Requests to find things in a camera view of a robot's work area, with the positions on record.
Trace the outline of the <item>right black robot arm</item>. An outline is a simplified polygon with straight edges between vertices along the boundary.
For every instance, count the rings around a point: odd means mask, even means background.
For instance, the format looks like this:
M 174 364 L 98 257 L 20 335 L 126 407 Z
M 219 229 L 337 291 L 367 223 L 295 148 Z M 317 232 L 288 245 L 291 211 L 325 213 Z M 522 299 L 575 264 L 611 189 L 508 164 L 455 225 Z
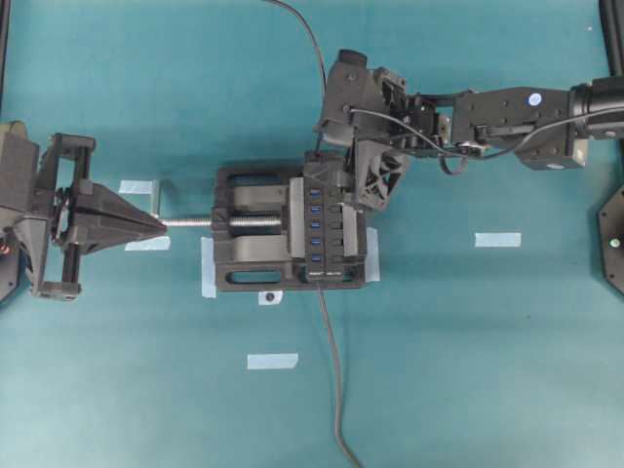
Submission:
M 514 87 L 450 95 L 411 94 L 380 67 L 336 63 L 314 128 L 346 149 L 332 184 L 360 210 L 383 210 L 411 158 L 435 159 L 448 175 L 471 161 L 509 153 L 538 171 L 585 166 L 592 139 L 623 137 L 623 79 L 595 79 L 567 91 Z

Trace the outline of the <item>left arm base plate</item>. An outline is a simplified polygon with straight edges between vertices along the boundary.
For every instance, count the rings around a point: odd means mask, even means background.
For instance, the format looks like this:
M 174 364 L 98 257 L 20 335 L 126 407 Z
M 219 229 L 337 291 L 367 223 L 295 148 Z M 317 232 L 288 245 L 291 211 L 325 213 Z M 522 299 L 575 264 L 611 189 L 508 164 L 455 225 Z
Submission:
M 20 244 L 12 231 L 1 233 L 1 301 L 7 299 L 20 282 Z

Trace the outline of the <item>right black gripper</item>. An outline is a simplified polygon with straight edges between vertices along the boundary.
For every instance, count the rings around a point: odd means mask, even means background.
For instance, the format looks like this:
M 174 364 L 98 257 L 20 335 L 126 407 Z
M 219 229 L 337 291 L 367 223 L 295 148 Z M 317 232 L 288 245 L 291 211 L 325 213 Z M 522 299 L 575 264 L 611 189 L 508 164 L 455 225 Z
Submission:
M 336 189 L 367 210 L 384 210 L 410 166 L 410 157 L 449 157 L 450 123 L 440 110 L 450 94 L 411 93 L 406 80 L 378 67 L 333 66 L 324 76 L 321 113 L 313 131 L 318 147 L 306 151 L 308 196 Z

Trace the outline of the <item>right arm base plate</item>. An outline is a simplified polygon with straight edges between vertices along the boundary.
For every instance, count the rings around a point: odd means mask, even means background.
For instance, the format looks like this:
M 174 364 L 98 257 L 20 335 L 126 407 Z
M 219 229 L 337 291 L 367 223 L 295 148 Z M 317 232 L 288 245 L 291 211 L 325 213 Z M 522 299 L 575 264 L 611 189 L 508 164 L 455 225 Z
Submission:
M 624 293 L 623 204 L 623 187 L 619 187 L 598 211 L 604 278 L 620 294 Z

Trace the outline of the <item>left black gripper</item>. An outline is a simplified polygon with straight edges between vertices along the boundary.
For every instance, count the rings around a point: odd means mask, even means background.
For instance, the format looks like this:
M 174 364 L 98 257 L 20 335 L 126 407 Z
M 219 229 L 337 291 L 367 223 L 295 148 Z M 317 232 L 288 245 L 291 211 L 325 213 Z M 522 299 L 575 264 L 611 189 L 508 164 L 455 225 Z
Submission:
M 166 226 L 156 217 L 105 186 L 87 179 L 95 149 L 96 140 L 90 136 L 52 135 L 51 143 L 38 163 L 30 207 L 14 224 L 13 231 L 24 255 L 24 271 L 30 282 L 30 292 L 37 297 L 76 298 L 81 292 L 78 282 L 80 254 L 93 254 L 122 244 L 153 239 L 167 232 Z M 78 214 L 128 222 L 138 230 L 79 227 L 72 234 L 72 245 L 77 248 L 61 248 L 61 279 L 50 282 L 44 279 L 49 246 L 58 234 L 61 214 L 72 212 L 73 188 L 57 187 L 59 161 L 62 159 L 74 164 L 72 182 L 78 183 L 74 204 Z

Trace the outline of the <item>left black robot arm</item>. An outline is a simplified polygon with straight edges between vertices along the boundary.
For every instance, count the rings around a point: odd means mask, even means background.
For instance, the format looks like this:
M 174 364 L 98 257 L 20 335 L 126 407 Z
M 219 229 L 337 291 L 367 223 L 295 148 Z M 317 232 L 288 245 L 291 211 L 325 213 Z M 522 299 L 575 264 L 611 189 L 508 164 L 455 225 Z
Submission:
M 42 150 L 23 122 L 2 124 L 2 298 L 25 275 L 32 295 L 73 300 L 83 256 L 166 233 L 156 217 L 91 180 L 96 145 L 56 133 Z

